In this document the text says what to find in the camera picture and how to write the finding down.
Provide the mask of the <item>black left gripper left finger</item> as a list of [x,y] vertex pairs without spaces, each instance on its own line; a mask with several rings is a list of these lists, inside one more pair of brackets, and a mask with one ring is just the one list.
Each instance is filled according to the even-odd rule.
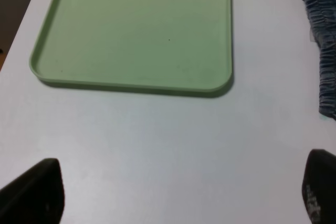
[[1,189],[1,223],[60,223],[64,207],[56,158],[40,161]]

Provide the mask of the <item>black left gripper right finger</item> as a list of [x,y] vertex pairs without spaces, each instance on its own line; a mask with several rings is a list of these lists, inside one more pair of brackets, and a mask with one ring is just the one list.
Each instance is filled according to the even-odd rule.
[[335,223],[335,155],[311,150],[301,189],[311,223]]

